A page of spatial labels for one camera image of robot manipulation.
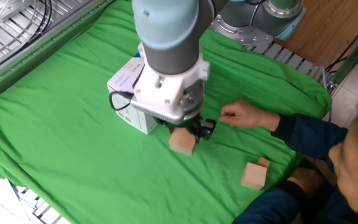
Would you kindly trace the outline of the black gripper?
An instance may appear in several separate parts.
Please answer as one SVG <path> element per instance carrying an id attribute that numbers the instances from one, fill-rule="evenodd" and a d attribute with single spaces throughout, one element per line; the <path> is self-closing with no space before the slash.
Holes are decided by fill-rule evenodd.
<path id="1" fill-rule="evenodd" d="M 190 134 L 196 134 L 198 139 L 208 141 L 216 127 L 216 121 L 212 119 L 202 120 L 200 114 L 194 118 L 184 121 L 181 124 L 172 124 L 164 120 L 158 119 L 158 124 L 167 128 L 170 134 L 173 133 L 175 128 L 185 128 Z"/>

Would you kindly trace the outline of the person's right hand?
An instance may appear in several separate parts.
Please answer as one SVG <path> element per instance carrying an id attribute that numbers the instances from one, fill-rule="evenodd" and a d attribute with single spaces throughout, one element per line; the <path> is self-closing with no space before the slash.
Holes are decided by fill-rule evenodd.
<path id="1" fill-rule="evenodd" d="M 243 100 L 224 105 L 219 117 L 221 123 L 239 128 L 265 128 L 274 132 L 280 122 L 276 113 L 261 110 Z"/>

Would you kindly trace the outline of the person's left hand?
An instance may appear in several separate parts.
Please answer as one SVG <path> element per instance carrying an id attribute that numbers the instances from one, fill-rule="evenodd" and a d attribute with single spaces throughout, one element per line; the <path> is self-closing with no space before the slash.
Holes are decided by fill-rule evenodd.
<path id="1" fill-rule="evenodd" d="M 305 193 L 306 198 L 313 198 L 323 183 L 322 177 L 315 170 L 297 168 L 287 179 L 299 186 Z"/>

